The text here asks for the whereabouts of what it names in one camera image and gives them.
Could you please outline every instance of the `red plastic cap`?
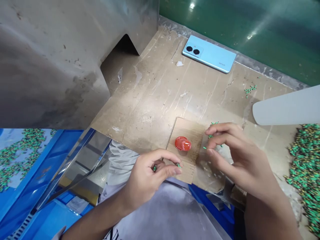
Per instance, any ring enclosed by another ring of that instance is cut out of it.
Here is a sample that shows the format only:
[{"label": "red plastic cap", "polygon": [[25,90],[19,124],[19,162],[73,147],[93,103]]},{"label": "red plastic cap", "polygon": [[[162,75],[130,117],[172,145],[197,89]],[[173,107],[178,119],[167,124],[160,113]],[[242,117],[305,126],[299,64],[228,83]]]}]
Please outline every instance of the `red plastic cap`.
[{"label": "red plastic cap", "polygon": [[180,151],[189,151],[191,149],[191,142],[183,136],[177,137],[175,145]]}]

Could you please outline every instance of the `small green part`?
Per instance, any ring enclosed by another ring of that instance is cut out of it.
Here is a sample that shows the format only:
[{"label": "small green part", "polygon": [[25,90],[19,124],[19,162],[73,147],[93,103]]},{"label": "small green part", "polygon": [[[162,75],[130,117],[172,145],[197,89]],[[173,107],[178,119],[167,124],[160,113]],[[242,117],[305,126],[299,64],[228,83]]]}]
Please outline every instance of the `small green part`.
[{"label": "small green part", "polygon": [[[19,142],[0,150],[0,193],[9,189],[11,177],[21,172],[22,180],[27,175],[40,156],[41,143],[46,140],[42,129],[24,129],[22,134]],[[14,161],[20,154],[26,154],[27,150],[32,152],[25,160]]]},{"label": "small green part", "polygon": [[320,126],[303,124],[288,148],[294,157],[287,183],[298,189],[309,230],[320,238]]}]

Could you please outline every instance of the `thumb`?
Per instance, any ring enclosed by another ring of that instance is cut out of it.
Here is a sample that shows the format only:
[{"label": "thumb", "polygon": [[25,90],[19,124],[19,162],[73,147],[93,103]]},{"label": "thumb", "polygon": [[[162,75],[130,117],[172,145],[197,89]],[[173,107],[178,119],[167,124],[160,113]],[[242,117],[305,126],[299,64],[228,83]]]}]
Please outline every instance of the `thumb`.
[{"label": "thumb", "polygon": [[233,178],[235,175],[235,167],[228,163],[217,151],[208,148],[207,154],[210,157],[212,166],[223,172],[229,178]]},{"label": "thumb", "polygon": [[166,165],[163,168],[161,168],[158,172],[156,172],[154,176],[157,178],[157,181],[159,181],[159,185],[160,185],[168,177],[173,177],[174,175],[178,175],[181,173],[182,173],[181,168],[175,165]]}]

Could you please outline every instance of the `light blue smartphone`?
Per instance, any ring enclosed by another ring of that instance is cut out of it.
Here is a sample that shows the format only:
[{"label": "light blue smartphone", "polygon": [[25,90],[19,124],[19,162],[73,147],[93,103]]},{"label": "light blue smartphone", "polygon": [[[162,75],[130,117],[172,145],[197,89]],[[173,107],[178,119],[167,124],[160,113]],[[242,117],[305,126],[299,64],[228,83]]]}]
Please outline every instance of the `light blue smartphone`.
[{"label": "light blue smartphone", "polygon": [[236,54],[191,35],[182,54],[223,73],[229,73]]}]

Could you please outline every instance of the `scratched surface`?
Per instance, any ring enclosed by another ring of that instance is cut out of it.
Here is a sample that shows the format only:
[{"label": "scratched surface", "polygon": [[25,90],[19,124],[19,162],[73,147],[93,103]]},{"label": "scratched surface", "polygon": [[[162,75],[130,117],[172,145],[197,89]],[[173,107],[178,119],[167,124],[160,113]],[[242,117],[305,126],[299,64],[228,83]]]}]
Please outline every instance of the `scratched surface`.
[{"label": "scratched surface", "polygon": [[[286,147],[297,126],[257,126],[252,115],[255,102],[293,90],[237,62],[224,74],[193,61],[181,54],[186,42],[174,30],[159,27],[141,56],[113,50],[101,66],[111,98],[91,127],[144,153],[167,147],[177,117],[205,126],[217,121],[240,124],[267,153],[299,218],[298,199],[282,177],[289,174],[291,158]],[[184,65],[177,67],[178,61]],[[246,98],[244,89],[250,85],[257,89]]]}]

